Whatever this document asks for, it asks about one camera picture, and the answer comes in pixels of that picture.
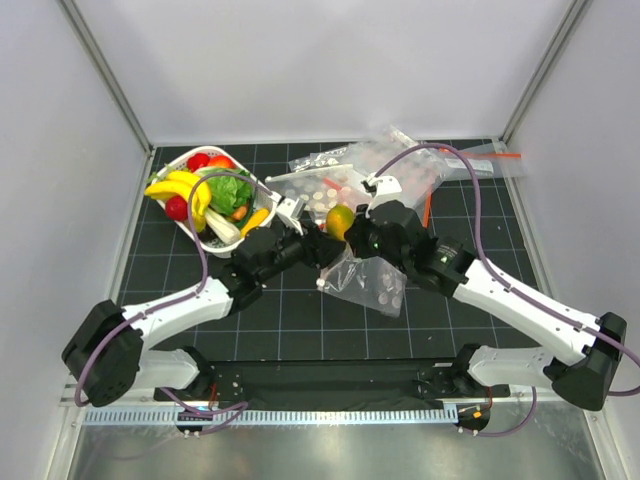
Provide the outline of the clear pink-dotted zip bag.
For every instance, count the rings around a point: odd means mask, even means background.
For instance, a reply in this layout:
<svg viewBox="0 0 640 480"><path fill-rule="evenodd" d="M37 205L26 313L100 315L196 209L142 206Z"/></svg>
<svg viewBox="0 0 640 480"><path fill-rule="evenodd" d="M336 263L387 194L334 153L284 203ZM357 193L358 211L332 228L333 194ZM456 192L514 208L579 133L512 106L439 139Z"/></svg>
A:
<svg viewBox="0 0 640 480"><path fill-rule="evenodd" d="M321 270L317 289L335 298L398 317L406 276L380 258L356 258L349 247Z"/></svg>

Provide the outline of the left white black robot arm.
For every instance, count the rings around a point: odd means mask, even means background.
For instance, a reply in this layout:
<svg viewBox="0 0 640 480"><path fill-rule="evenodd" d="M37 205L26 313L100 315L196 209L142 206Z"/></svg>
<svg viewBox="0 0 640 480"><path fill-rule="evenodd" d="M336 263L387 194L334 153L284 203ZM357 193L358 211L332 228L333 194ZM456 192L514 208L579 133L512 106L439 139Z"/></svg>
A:
<svg viewBox="0 0 640 480"><path fill-rule="evenodd" d="M345 242L316 225L296 231L257 227L213 274L155 301L94 305L63 349L76 379L77 406L107 406L133 389L171 388L190 400L208 395L212 373L194 349L157 350L163 341L201 323L224 319L254 303L266 281L297 263L324 268Z"/></svg>

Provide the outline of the orange green mango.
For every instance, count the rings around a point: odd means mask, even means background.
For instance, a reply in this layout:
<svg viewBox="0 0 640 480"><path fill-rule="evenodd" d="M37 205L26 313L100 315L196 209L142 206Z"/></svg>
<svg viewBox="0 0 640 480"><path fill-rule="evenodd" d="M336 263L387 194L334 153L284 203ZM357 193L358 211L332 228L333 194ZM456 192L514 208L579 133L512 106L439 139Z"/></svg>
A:
<svg viewBox="0 0 640 480"><path fill-rule="evenodd" d="M332 207L326 216L325 229L333 238L344 241L345 233L351 228L355 220L354 212L346 205L338 204Z"/></svg>

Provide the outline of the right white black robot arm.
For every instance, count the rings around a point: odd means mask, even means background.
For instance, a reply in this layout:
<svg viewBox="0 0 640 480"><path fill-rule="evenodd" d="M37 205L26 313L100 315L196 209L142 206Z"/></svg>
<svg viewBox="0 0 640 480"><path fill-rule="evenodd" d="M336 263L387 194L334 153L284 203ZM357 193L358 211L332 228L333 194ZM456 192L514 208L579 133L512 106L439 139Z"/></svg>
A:
<svg viewBox="0 0 640 480"><path fill-rule="evenodd" d="M612 396L627 330L622 317L597 317L559 303L463 244L431 236L397 200L358 206L345 238L357 257L380 257L419 288L482 310L536 342L534 348L465 346L450 372L460 395L484 386L531 386L588 411L601 410Z"/></svg>

